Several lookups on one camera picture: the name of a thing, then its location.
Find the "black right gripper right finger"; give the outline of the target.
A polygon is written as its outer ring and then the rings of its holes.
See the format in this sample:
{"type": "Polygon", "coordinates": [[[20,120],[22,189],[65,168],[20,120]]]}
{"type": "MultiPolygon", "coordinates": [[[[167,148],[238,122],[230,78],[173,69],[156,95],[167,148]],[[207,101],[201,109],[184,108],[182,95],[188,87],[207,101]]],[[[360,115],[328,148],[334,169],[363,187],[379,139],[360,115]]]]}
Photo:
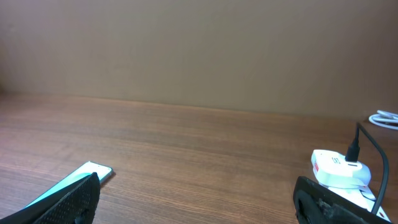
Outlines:
{"type": "Polygon", "coordinates": [[[297,178],[293,202],[300,224],[389,224],[305,176],[297,178]]]}

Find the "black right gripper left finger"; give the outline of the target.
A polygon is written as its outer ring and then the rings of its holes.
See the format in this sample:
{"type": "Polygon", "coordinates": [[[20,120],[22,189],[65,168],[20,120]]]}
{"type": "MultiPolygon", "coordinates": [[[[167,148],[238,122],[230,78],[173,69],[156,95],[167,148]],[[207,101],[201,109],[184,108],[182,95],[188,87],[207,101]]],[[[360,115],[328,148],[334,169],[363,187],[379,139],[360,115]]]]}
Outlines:
{"type": "Polygon", "coordinates": [[[1,219],[1,224],[92,224],[100,199],[97,173],[1,219]]]}

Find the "Galaxy S25 smartphone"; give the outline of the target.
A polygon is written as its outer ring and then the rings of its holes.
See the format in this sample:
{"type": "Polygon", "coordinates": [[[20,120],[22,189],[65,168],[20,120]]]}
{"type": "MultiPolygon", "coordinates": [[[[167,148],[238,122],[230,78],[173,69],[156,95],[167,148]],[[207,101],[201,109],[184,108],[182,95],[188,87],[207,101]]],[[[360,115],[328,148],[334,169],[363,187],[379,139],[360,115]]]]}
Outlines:
{"type": "Polygon", "coordinates": [[[81,165],[76,170],[74,170],[72,173],[68,174],[60,182],[55,184],[53,187],[48,189],[46,192],[44,192],[42,195],[40,195],[38,198],[33,200],[30,204],[26,205],[25,207],[29,207],[43,200],[44,198],[54,194],[55,192],[58,192],[59,190],[64,189],[65,187],[77,182],[80,179],[83,179],[91,175],[94,172],[97,173],[100,184],[102,184],[105,180],[109,179],[114,174],[113,169],[111,167],[88,161],[83,165],[81,165]]]}

